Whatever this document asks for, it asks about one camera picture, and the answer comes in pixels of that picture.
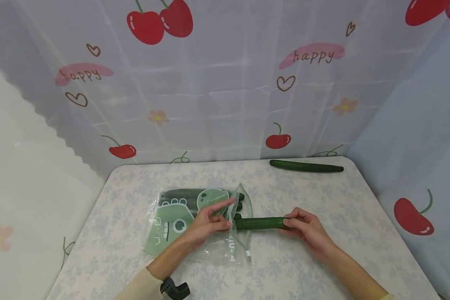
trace floral tablecloth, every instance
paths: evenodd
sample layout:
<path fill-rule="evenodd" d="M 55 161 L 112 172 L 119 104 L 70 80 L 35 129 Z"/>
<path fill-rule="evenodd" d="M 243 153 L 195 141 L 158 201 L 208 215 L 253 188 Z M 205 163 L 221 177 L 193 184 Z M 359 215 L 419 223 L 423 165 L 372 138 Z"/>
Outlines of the floral tablecloth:
<path fill-rule="evenodd" d="M 332 239 L 399 299 L 439 299 L 355 164 L 345 157 L 293 159 L 341 165 L 342 173 L 279 170 L 268 160 L 124 165 L 110 174 L 48 299 L 113 299 L 150 260 L 143 217 L 165 187 L 234 188 L 250 195 L 255 217 L 296 206 L 319 216 Z M 187 299 L 349 299 L 299 241 L 255 231 L 252 261 L 187 261 L 172 275 Z"/>

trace black watch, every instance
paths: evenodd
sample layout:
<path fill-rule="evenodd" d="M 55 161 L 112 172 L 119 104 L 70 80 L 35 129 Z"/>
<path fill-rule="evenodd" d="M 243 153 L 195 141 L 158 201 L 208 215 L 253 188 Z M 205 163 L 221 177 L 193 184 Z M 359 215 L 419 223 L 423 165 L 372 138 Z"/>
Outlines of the black watch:
<path fill-rule="evenodd" d="M 176 287 L 173 279 L 167 277 L 165 278 L 164 283 L 160 285 L 160 293 L 167 294 L 172 300 L 183 300 L 190 295 L 190 289 L 186 282 Z"/>

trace plastic bag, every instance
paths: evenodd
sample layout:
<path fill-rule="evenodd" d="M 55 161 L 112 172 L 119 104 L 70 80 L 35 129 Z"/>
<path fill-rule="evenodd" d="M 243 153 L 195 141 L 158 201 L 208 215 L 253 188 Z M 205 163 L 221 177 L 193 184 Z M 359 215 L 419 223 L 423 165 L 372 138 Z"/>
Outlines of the plastic bag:
<path fill-rule="evenodd" d="M 241 211 L 239 208 L 243 207 L 245 198 L 246 203 L 250 203 L 250 198 L 241 185 L 234 190 L 221 187 L 162 188 L 145 216 L 143 252 L 158 256 L 190 227 L 201 208 L 231 197 L 235 197 L 238 201 L 216 212 L 228 220 L 233 220 L 237 209 Z M 214 263 L 240 263 L 243 259 L 237 255 L 236 236 L 234 226 L 228 233 L 215 233 L 202 247 L 188 256 L 188 259 Z"/>

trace left hand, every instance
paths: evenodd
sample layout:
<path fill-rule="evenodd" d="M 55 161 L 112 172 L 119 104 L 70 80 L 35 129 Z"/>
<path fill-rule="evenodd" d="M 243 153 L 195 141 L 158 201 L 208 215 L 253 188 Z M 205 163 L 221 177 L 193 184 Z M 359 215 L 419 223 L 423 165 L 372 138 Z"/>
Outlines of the left hand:
<path fill-rule="evenodd" d="M 175 242 L 192 252 L 202 246 L 207 237 L 213 233 L 228 230 L 232 225 L 231 222 L 227 221 L 222 215 L 212 215 L 213 212 L 219 211 L 234 202 L 235 198 L 231 198 L 200 209 L 190 227 Z"/>

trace brown heart outline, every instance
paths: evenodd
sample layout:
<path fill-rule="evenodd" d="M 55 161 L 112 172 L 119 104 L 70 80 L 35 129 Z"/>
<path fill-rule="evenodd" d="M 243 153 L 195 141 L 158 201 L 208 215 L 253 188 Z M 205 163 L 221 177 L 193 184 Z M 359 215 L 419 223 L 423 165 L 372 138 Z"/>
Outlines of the brown heart outline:
<path fill-rule="evenodd" d="M 99 57 L 100 54 L 102 53 L 102 51 L 100 50 L 100 48 L 97 45 L 93 47 L 92 45 L 87 44 L 87 49 L 95 57 Z"/>
<path fill-rule="evenodd" d="M 348 27 L 346 28 L 346 37 L 352 34 L 355 30 L 355 24 L 353 22 L 348 23 Z"/>
<path fill-rule="evenodd" d="M 293 79 L 293 82 L 292 82 L 292 84 L 288 87 L 288 88 L 286 88 L 286 89 L 282 89 L 282 87 L 280 86 L 280 84 L 278 83 L 278 80 L 279 79 L 282 79 L 282 85 L 284 85 L 288 80 L 290 80 L 290 79 Z M 280 77 L 278 77 L 277 78 L 277 88 L 279 89 L 279 90 L 281 90 L 282 92 L 286 92 L 286 91 L 288 91 L 294 84 L 295 84 L 295 80 L 296 80 L 297 78 L 295 77 L 295 76 L 290 76 L 290 77 L 288 77 L 286 80 L 285 80 L 285 78 L 283 77 L 283 76 L 280 76 Z"/>
<path fill-rule="evenodd" d="M 83 98 L 85 98 L 85 105 L 82 105 L 76 101 L 73 101 L 70 97 L 73 97 L 75 100 L 78 100 L 78 98 L 82 96 Z M 76 105 L 80 105 L 81 107 L 87 107 L 88 105 L 88 99 L 85 97 L 84 94 L 78 93 L 76 96 L 74 96 L 73 94 L 69 93 L 69 92 L 65 92 L 65 97 L 67 97 L 68 100 L 70 100 L 71 102 L 73 102 Z"/>

